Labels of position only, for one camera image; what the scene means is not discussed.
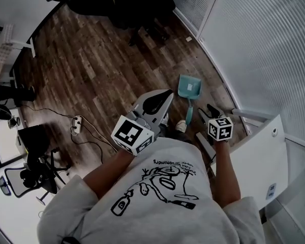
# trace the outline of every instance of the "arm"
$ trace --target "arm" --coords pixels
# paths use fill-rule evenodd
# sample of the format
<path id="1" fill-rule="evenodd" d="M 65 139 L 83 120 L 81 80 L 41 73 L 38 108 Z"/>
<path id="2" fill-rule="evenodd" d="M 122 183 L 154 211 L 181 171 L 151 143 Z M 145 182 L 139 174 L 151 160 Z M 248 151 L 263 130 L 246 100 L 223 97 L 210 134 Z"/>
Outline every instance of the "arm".
<path id="1" fill-rule="evenodd" d="M 229 146 L 225 141 L 215 141 L 216 166 L 216 194 L 215 201 L 221 208 L 240 200 L 238 181 L 230 161 Z"/>
<path id="2" fill-rule="evenodd" d="M 132 154 L 122 149 L 114 157 L 86 175 L 83 180 L 101 199 L 112 188 L 133 159 Z"/>

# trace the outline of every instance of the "power strip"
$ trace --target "power strip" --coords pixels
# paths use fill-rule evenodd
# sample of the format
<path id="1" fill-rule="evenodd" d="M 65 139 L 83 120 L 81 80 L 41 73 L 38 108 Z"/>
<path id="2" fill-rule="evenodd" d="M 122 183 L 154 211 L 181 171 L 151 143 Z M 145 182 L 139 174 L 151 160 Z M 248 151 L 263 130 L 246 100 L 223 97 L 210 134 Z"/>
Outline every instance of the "power strip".
<path id="1" fill-rule="evenodd" d="M 74 121 L 75 121 L 75 129 L 74 129 L 74 132 L 76 135 L 80 134 L 80 128 L 81 128 L 81 121 L 82 121 L 82 118 L 81 116 L 75 116 L 74 117 Z"/>

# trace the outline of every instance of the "teal dustpan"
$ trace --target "teal dustpan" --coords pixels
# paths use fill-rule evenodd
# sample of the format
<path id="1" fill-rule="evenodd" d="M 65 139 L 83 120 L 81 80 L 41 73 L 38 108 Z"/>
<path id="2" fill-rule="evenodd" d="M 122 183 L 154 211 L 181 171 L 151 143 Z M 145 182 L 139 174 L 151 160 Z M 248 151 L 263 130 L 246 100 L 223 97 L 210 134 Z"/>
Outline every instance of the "teal dustpan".
<path id="1" fill-rule="evenodd" d="M 187 117 L 185 119 L 188 125 L 192 119 L 193 106 L 190 100 L 195 100 L 200 96 L 201 92 L 201 79 L 190 77 L 187 75 L 179 76 L 177 93 L 182 98 L 187 98 L 189 101 L 189 108 L 187 111 Z"/>

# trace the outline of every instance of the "white desk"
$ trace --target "white desk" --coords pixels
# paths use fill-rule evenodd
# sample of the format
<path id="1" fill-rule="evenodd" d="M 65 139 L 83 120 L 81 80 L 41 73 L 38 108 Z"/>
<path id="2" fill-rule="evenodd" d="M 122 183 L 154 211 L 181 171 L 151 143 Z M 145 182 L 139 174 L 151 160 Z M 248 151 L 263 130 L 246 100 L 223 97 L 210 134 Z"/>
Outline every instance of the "white desk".
<path id="1" fill-rule="evenodd" d="M 275 137 L 271 134 L 274 128 L 278 130 Z M 280 115 L 232 147 L 230 159 L 242 198 L 253 196 L 259 210 L 277 198 L 288 186 L 287 150 Z M 211 166 L 215 174 L 216 163 Z M 269 186 L 274 183 L 277 184 L 274 196 L 266 200 Z"/>

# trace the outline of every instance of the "printed graphic on shirt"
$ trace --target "printed graphic on shirt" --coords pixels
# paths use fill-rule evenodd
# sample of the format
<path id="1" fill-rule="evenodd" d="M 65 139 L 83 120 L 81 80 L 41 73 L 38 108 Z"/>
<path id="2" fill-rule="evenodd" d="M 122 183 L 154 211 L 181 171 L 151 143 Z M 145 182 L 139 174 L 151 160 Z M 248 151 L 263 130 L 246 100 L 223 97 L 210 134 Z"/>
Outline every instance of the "printed graphic on shirt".
<path id="1" fill-rule="evenodd" d="M 151 170 L 143 169 L 144 174 L 142 175 L 142 180 L 133 184 L 124 193 L 124 196 L 117 200 L 111 208 L 112 213 L 116 216 L 122 216 L 131 202 L 131 197 L 134 196 L 135 188 L 139 188 L 139 191 L 143 196 L 155 194 L 158 199 L 165 203 L 176 204 L 187 209 L 194 209 L 196 204 L 191 201 L 199 200 L 199 198 L 187 193 L 186 182 L 190 176 L 194 176 L 196 172 L 191 169 L 193 166 L 189 163 L 172 162 L 172 164 L 172 166 L 155 167 Z M 175 189 L 180 189 L 182 194 L 175 194 L 172 199 L 165 197 L 165 192 L 174 191 Z"/>

